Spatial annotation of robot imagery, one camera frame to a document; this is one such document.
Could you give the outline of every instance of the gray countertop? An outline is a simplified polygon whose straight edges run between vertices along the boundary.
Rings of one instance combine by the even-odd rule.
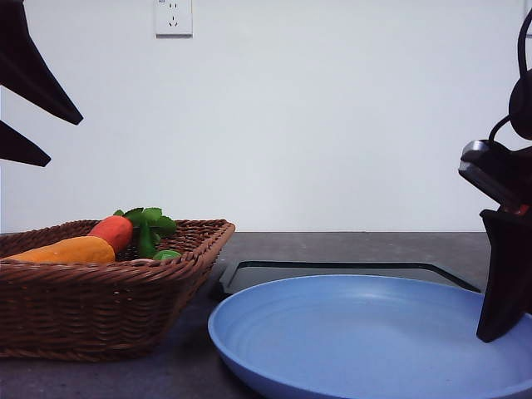
[[[0,360],[0,399],[260,398],[224,366],[207,333],[209,295],[226,267],[244,260],[423,262],[484,289],[485,233],[235,233],[165,340],[149,356],[107,363]]]

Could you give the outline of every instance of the black robotic claw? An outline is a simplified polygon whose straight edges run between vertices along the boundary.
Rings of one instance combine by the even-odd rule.
[[[62,90],[33,43],[22,2],[0,0],[0,85],[54,116],[77,125],[83,116]],[[6,124],[0,124],[0,158],[32,165],[47,164],[48,155],[13,132]]]

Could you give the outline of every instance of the plastic plate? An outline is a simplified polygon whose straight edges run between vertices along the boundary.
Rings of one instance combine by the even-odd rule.
[[[225,299],[209,334],[268,398],[532,397],[532,318],[484,343],[483,296],[405,278],[321,275]]]

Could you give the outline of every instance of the carrot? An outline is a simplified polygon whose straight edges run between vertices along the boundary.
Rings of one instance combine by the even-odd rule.
[[[96,262],[107,263],[115,260],[115,251],[100,237],[81,236],[62,239],[52,245],[46,245],[9,256],[5,259],[34,263],[70,263]]]
[[[125,249],[133,236],[133,224],[123,216],[112,215],[103,219],[88,235],[100,237],[109,243],[118,254]]]
[[[133,224],[122,216],[109,216],[86,236],[62,239],[52,245],[30,249],[5,259],[35,263],[107,263],[131,241]]]

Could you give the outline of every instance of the cable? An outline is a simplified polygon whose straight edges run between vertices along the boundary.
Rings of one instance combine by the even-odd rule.
[[[490,138],[489,138],[490,144],[493,144],[493,142],[495,141],[495,135],[497,134],[497,131],[499,131],[499,129],[502,126],[504,126],[506,123],[508,123],[509,121],[510,121],[510,115],[507,115],[504,118],[502,118],[500,121],[498,121],[495,126],[493,126],[493,129],[491,129]]]
[[[525,20],[523,21],[523,25],[521,26],[521,30],[519,32],[519,37],[517,39],[517,62],[519,64],[519,75],[520,75],[520,81],[523,84],[523,102],[521,103],[522,106],[528,103],[529,97],[530,97],[530,89],[529,85],[526,79],[526,74],[528,72],[528,67],[526,65],[526,37],[527,32],[529,31],[530,24],[532,23],[532,9],[530,9],[529,13],[526,15]],[[495,126],[493,126],[493,129],[490,133],[489,142],[492,144],[495,141],[495,135],[499,131],[499,129],[504,126],[506,123],[508,123],[511,119],[511,115],[505,116],[503,119],[497,122]]]

